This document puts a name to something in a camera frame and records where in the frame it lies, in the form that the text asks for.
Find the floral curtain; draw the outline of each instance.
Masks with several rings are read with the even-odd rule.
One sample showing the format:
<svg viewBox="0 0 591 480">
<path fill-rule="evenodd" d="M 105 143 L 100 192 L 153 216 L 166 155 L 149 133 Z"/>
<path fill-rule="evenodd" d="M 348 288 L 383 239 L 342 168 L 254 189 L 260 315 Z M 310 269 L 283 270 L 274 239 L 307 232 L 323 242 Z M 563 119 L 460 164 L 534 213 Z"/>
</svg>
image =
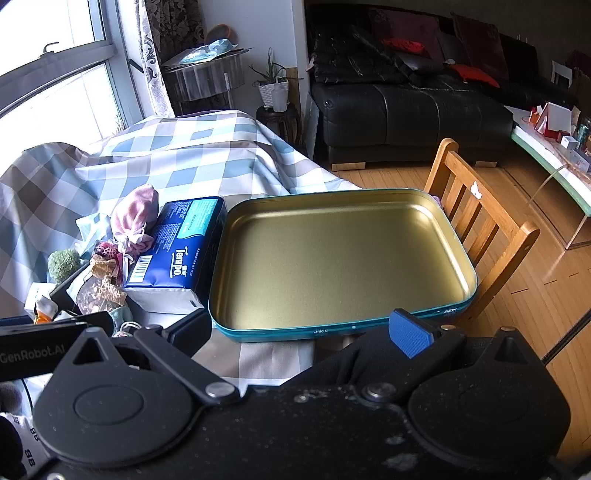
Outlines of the floral curtain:
<svg viewBox="0 0 591 480">
<path fill-rule="evenodd" d="M 152 104 L 154 115 L 172 118 L 175 114 L 170 104 L 170 98 L 168 98 L 162 73 L 160 72 L 160 64 L 156 56 L 150 20 L 146 10 L 146 0 L 138 0 L 136 17 L 138 19 L 139 41 L 141 43 L 142 67 L 144 68 L 144 75 L 146 84 L 148 85 L 150 103 Z"/>
<path fill-rule="evenodd" d="M 160 62 L 203 43 L 197 0 L 145 0 L 154 48 Z"/>
</svg>

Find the wooden chair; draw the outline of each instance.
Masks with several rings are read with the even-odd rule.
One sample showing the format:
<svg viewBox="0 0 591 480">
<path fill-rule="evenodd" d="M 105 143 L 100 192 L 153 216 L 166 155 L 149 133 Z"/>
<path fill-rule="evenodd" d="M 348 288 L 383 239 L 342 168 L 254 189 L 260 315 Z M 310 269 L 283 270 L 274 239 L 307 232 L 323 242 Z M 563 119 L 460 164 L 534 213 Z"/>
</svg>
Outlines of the wooden chair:
<svg viewBox="0 0 591 480">
<path fill-rule="evenodd" d="M 484 209 L 488 213 L 486 221 L 477 232 L 474 243 L 468 249 L 468 257 L 475 267 L 499 230 L 509 239 L 505 251 L 496 260 L 490 272 L 480 280 L 474 301 L 460 314 L 458 321 L 464 322 L 478 317 L 499 293 L 501 287 L 513 275 L 540 236 L 540 229 L 530 221 L 519 226 L 495 198 L 492 189 L 458 155 L 457 150 L 458 145 L 451 138 L 445 138 L 441 142 L 425 185 L 425 192 L 442 199 L 443 210 L 451 221 L 468 189 L 469 197 L 466 206 L 459 214 L 455 227 L 462 243 L 474 225 L 480 210 Z M 443 198 L 451 174 L 455 179 L 447 197 Z"/>
</svg>

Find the potted plant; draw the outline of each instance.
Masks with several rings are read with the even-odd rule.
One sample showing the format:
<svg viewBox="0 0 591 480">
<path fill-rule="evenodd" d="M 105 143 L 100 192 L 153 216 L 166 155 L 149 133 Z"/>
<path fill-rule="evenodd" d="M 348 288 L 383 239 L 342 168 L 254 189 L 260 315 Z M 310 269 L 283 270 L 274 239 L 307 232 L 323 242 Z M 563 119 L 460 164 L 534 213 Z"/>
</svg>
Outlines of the potted plant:
<svg viewBox="0 0 591 480">
<path fill-rule="evenodd" d="M 265 106 L 265 108 L 273 107 L 272 92 L 273 88 L 275 88 L 276 83 L 280 85 L 280 88 L 285 89 L 286 91 L 289 91 L 290 88 L 290 84 L 287 82 L 287 77 L 281 75 L 282 72 L 286 73 L 287 69 L 283 65 L 280 65 L 277 62 L 273 61 L 272 55 L 273 50 L 269 48 L 269 54 L 267 58 L 267 71 L 265 73 L 255 70 L 255 68 L 252 65 L 250 65 L 251 70 L 262 77 L 262 80 L 257 80 L 255 82 L 255 85 L 259 89 L 262 98 L 262 103 Z"/>
</svg>

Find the glass panel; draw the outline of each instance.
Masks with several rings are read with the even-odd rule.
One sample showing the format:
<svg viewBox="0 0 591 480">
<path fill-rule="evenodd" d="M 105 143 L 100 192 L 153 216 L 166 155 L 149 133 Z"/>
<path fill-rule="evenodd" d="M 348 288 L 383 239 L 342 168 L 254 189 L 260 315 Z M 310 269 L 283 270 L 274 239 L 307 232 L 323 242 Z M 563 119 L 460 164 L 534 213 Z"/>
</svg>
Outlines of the glass panel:
<svg viewBox="0 0 591 480">
<path fill-rule="evenodd" d="M 89 1 L 98 12 L 98 0 L 9 1 L 0 10 L 0 75 L 36 60 L 48 43 L 62 51 L 104 40 L 101 25 L 93 31 Z"/>
<path fill-rule="evenodd" d="M 92 144 L 125 128 L 104 64 L 35 95 L 0 118 L 0 173 L 27 148 L 66 142 Z"/>
</svg>

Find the person's leg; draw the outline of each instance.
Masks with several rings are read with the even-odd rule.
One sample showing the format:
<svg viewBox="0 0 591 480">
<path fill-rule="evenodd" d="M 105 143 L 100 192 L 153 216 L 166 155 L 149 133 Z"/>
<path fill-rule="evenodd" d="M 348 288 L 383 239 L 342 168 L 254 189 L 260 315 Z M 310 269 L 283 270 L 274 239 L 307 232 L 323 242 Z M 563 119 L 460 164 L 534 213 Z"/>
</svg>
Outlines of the person's leg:
<svg viewBox="0 0 591 480">
<path fill-rule="evenodd" d="M 364 386 L 386 380 L 393 369 L 407 363 L 408 357 L 394 345 L 388 325 L 370 330 L 340 352 L 296 375 L 284 385 L 289 387 L 315 385 Z"/>
</svg>

